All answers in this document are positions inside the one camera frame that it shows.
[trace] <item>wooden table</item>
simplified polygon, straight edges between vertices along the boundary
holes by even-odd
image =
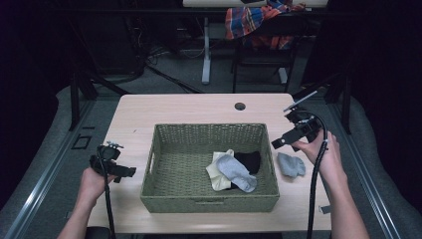
[[[153,129],[156,123],[262,122],[270,141],[293,128],[283,109],[293,102],[287,94],[127,95],[120,99],[107,140],[124,146],[117,164],[136,167],[134,177],[110,184],[116,233],[228,233],[306,231],[312,164],[303,153],[284,146],[273,151],[280,199],[270,213],[149,213],[139,199]],[[246,108],[237,111],[236,103]],[[282,176],[277,152],[299,156],[307,168],[305,176]],[[329,202],[318,180],[314,230],[330,230],[329,214],[319,212]],[[108,227],[106,201],[102,196],[89,226]]]

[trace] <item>black cable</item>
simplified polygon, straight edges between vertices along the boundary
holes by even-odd
[[[308,239],[312,239],[313,238],[313,230],[314,230],[314,216],[315,216],[315,205],[316,205],[316,188],[317,188],[317,174],[319,171],[319,166],[320,166],[320,162],[322,161],[322,157],[323,154],[325,153],[326,150],[326,145],[328,144],[327,141],[327,129],[325,126],[325,123],[323,122],[323,120],[312,114],[321,124],[322,126],[322,130],[323,130],[323,142],[319,148],[319,152],[318,155],[316,157],[316,162],[314,165],[314,170],[313,170],[313,177],[311,180],[311,193],[310,193],[310,212],[309,212],[309,218],[308,218]]]
[[[194,88],[194,87],[192,87],[192,86],[189,86],[188,84],[186,84],[186,83],[184,83],[184,82],[182,82],[182,81],[180,81],[180,80],[177,80],[177,79],[174,79],[174,78],[172,78],[172,77],[170,77],[170,76],[167,76],[167,75],[165,75],[165,74],[163,74],[162,72],[160,72],[160,71],[158,71],[158,70],[156,70],[155,68],[152,68],[151,66],[149,66],[149,65],[146,65],[146,67],[151,71],[151,72],[153,72],[154,74],[156,74],[156,75],[158,75],[158,76],[160,76],[160,77],[162,77],[162,78],[164,78],[164,79],[166,79],[167,81],[170,81],[170,82],[172,82],[172,83],[174,83],[174,84],[176,84],[177,86],[179,86],[180,88],[182,88],[183,90],[187,90],[187,91],[190,91],[191,93],[195,93],[195,94],[203,94],[203,92],[202,91],[200,91],[200,90],[198,90],[198,89],[196,89],[196,88]]]
[[[111,202],[109,199],[109,186],[108,186],[108,170],[106,165],[103,164],[103,157],[101,153],[97,153],[97,157],[100,161],[100,165],[102,166],[103,176],[105,179],[105,205],[106,205],[106,212],[108,215],[108,224],[109,224],[109,231],[110,231],[110,238],[115,239],[115,232],[114,232],[114,220],[112,217],[112,210],[111,210]]]

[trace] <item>forearm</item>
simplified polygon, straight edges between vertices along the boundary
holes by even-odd
[[[331,236],[336,238],[369,238],[363,220],[348,189],[347,182],[330,189]]]
[[[88,220],[90,219],[93,205],[80,204],[74,208],[72,216],[59,235],[59,239],[85,238]]]

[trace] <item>white sock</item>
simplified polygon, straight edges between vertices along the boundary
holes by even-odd
[[[214,152],[212,157],[212,163],[206,167],[214,191],[221,191],[232,186],[232,182],[223,173],[221,173],[221,171],[217,168],[216,164],[217,159],[225,154],[233,156],[234,151],[232,149],[229,149],[227,150],[227,152]]]

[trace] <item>table leg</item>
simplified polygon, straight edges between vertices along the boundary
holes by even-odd
[[[208,18],[204,19],[204,67],[202,69],[202,84],[210,84],[211,54]]]

